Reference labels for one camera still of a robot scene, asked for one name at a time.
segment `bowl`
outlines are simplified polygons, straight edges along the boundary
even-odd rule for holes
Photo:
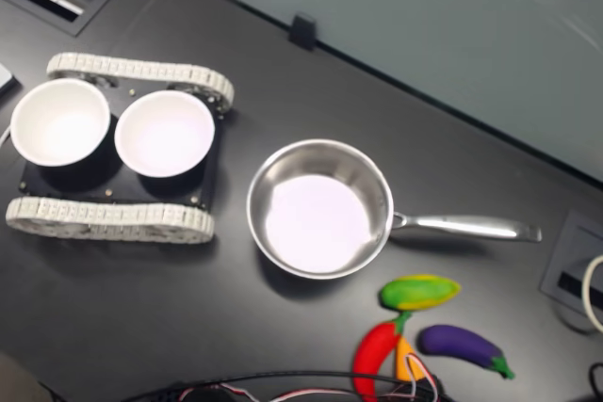
[[[78,79],[58,79],[29,91],[10,120],[19,154],[44,167],[61,167],[89,156],[111,123],[106,98]]]
[[[199,164],[209,152],[216,126],[209,108],[182,91],[156,91],[122,114],[115,147],[130,169],[151,178],[168,178]]]

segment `white wall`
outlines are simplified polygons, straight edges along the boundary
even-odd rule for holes
[[[241,1],[603,181],[603,0]]]

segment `pan handle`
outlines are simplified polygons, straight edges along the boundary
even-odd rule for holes
[[[479,216],[408,217],[398,212],[394,213],[392,231],[411,228],[520,242],[540,242],[543,239],[539,227],[504,218]]]

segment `power outlet box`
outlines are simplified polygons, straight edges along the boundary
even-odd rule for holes
[[[603,254],[603,226],[571,211],[563,224],[545,276],[540,286],[548,296],[584,314],[582,279],[588,264]],[[597,270],[591,283],[591,303],[603,316],[603,269]]]
[[[10,90],[16,82],[12,73],[0,63],[0,95]]]

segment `black table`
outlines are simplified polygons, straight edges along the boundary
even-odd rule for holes
[[[60,241],[0,224],[0,347],[68,400],[114,401],[241,372],[350,369],[360,338],[392,316],[378,305],[378,289],[412,273],[447,276],[464,290],[417,314],[410,338],[435,323],[473,329],[503,348],[518,375],[503,381],[427,359],[454,398],[573,401],[589,393],[586,370],[601,358],[603,337],[568,329],[538,286],[570,208],[603,222],[600,191],[334,56],[293,46],[225,0],[112,0],[77,39],[0,1],[0,61],[24,85],[2,101],[0,129],[45,79],[49,58],[69,50],[209,66],[233,81],[236,99],[212,244]],[[289,277],[254,245],[245,195],[266,157],[310,137],[370,155],[401,212],[517,218],[540,224],[545,240],[390,242],[348,278]],[[11,145],[2,148],[0,206],[18,196],[23,165]],[[260,394],[284,387],[271,382]]]

